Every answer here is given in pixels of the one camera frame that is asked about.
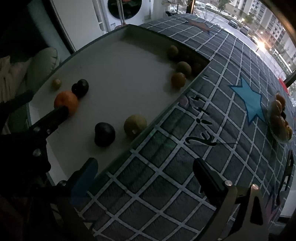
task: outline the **blue star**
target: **blue star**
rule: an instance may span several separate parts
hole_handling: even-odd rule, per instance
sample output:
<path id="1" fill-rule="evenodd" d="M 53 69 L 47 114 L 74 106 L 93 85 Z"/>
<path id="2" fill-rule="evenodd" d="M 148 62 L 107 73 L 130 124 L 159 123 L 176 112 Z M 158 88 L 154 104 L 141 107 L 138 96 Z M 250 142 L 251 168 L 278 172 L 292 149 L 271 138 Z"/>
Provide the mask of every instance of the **blue star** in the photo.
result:
<path id="1" fill-rule="evenodd" d="M 261 107 L 262 96 L 253 91 L 242 77 L 241 80 L 241 86 L 230 85 L 229 87 L 244 101 L 247 109 L 248 123 L 251 124 L 256 116 L 265 122 Z"/>

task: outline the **green cushion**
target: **green cushion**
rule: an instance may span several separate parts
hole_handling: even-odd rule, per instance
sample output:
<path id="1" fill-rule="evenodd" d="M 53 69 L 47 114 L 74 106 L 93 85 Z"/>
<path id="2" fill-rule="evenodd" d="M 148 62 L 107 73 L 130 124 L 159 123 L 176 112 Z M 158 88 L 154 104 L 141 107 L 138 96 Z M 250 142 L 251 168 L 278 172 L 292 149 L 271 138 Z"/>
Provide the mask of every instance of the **green cushion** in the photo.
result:
<path id="1" fill-rule="evenodd" d="M 27 76 L 22 81 L 17 95 L 29 89 L 36 93 L 58 65 L 59 58 L 56 49 L 50 47 L 41 50 L 32 58 L 27 70 Z M 9 115 L 8 127 L 11 133 L 22 132 L 28 129 L 26 105 L 23 105 Z"/>

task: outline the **star pattern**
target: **star pattern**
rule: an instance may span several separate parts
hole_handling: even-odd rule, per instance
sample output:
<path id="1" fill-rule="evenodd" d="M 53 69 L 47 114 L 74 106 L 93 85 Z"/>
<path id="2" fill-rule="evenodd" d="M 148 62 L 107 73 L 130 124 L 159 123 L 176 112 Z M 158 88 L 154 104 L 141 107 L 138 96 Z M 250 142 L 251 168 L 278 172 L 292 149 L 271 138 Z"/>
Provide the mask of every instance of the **star pattern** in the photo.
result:
<path id="1" fill-rule="evenodd" d="M 230 85 L 230 88 L 244 101 L 247 109 L 248 123 L 250 124 L 256 116 L 265 122 L 261 107 L 262 96 L 253 91 L 244 78 L 241 77 L 241 81 L 241 86 Z"/>
<path id="2" fill-rule="evenodd" d="M 185 22 L 184 24 L 191 25 L 191 26 L 194 26 L 194 27 L 198 27 L 202 31 L 207 32 L 208 34 L 210 34 L 210 31 L 216 33 L 216 31 L 214 31 L 211 28 L 209 28 L 205 23 L 196 22 L 196 21 L 191 20 L 191 19 L 188 19 L 188 18 L 185 18 L 185 19 L 187 20 L 187 22 Z"/>

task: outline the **red star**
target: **red star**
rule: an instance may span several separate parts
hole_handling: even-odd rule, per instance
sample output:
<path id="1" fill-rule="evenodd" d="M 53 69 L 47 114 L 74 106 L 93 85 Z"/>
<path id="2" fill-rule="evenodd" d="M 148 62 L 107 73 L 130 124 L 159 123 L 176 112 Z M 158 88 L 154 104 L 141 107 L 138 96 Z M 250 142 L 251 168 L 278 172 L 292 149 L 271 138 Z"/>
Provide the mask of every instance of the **red star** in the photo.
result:
<path id="1" fill-rule="evenodd" d="M 212 32 L 215 32 L 214 30 L 212 30 L 211 28 L 209 28 L 205 23 L 200 23 L 200 22 L 196 22 L 196 21 L 193 21 L 191 19 L 188 19 L 188 18 L 185 18 L 187 20 L 187 22 L 185 24 L 187 25 L 191 25 L 191 26 L 194 26 L 194 27 L 198 27 L 200 28 L 202 31 L 204 32 L 207 32 L 208 34 L 210 33 L 210 31 Z"/>

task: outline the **bright light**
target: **bright light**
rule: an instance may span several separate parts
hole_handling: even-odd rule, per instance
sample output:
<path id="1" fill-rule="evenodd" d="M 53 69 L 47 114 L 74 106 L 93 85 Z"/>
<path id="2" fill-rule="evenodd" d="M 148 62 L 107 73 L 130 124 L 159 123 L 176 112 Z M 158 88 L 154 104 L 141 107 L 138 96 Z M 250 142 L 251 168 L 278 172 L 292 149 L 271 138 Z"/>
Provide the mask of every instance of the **bright light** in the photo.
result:
<path id="1" fill-rule="evenodd" d="M 258 41 L 257 46 L 260 50 L 265 49 L 265 44 L 263 42 Z"/>

